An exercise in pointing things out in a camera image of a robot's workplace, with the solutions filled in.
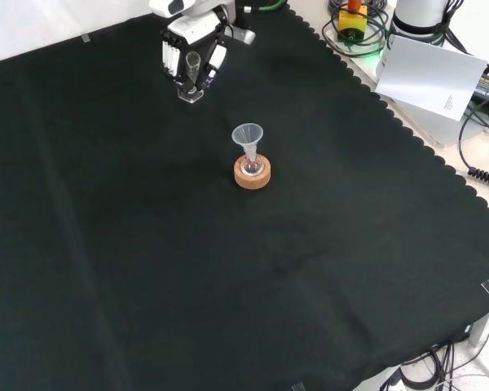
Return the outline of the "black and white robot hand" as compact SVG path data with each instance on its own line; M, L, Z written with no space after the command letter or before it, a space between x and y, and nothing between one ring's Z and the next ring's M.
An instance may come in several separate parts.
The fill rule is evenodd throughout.
M161 70L188 103L201 99L227 56L225 32L230 26L222 5L196 16L182 16L162 34Z

